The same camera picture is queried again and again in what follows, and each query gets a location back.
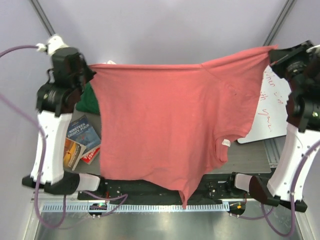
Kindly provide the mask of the green t shirt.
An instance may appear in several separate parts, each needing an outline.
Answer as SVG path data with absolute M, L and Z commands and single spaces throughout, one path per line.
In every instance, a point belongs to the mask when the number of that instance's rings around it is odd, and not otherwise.
M 75 109 L 79 112 L 100 115 L 99 103 L 90 83 L 85 85 L 84 92 Z

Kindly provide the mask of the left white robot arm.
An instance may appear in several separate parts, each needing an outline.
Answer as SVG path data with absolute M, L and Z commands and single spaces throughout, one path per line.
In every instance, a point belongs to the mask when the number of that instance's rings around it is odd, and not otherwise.
M 52 195 L 89 191 L 100 200 L 107 192 L 100 176 L 66 171 L 63 164 L 67 129 L 75 105 L 95 71 L 88 67 L 77 48 L 59 48 L 50 56 L 52 68 L 48 73 L 53 75 L 53 82 L 47 81 L 37 91 L 37 152 L 33 169 L 22 178 L 22 185 Z

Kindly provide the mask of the white t shirt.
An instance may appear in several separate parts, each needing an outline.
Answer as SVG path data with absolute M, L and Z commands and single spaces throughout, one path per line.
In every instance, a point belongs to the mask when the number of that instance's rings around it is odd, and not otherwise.
M 104 62 L 103 64 L 107 64 L 107 65 L 116 65 L 116 63 L 112 60 L 108 60 L 107 62 Z

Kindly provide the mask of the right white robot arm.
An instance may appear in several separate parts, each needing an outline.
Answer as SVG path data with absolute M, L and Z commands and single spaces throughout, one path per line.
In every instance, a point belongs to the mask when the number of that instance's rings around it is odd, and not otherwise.
M 261 204 L 304 213 L 304 184 L 320 151 L 320 47 L 307 40 L 268 55 L 271 69 L 291 90 L 284 147 L 270 179 L 233 172 L 225 190 L 233 198 L 247 192 Z

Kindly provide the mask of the white dry-erase board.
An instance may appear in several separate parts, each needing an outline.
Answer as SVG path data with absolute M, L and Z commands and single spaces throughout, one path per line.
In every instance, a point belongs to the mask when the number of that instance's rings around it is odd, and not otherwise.
M 279 78 L 268 66 L 263 74 L 259 102 L 250 132 L 237 140 L 246 144 L 282 137 L 287 130 L 286 103 L 291 93 L 284 78 Z

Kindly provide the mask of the pink t shirt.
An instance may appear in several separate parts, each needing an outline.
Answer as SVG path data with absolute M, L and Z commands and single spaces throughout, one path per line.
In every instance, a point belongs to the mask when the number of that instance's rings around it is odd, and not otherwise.
M 93 64 L 101 119 L 100 174 L 178 191 L 228 161 L 252 128 L 270 63 L 261 46 L 197 64 Z

